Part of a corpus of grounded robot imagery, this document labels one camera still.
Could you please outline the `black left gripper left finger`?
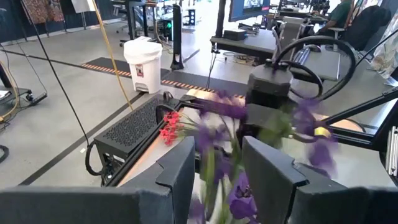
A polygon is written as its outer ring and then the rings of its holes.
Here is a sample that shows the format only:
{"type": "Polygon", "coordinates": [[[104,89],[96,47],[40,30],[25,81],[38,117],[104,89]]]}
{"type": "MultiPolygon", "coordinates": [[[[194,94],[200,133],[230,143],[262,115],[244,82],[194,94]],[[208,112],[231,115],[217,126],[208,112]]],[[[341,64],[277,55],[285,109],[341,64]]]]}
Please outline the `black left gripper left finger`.
{"type": "Polygon", "coordinates": [[[4,189],[1,223],[186,223],[194,178],[187,137],[120,187],[4,189]]]}

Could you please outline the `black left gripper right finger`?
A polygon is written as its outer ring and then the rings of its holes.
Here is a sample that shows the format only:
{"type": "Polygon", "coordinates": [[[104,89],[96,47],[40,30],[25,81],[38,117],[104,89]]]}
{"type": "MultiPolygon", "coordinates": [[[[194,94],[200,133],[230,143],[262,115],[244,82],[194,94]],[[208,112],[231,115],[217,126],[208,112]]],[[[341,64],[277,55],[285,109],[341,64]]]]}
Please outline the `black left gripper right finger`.
{"type": "Polygon", "coordinates": [[[345,187],[252,136],[243,163],[261,223],[397,223],[397,190],[345,187]]]}

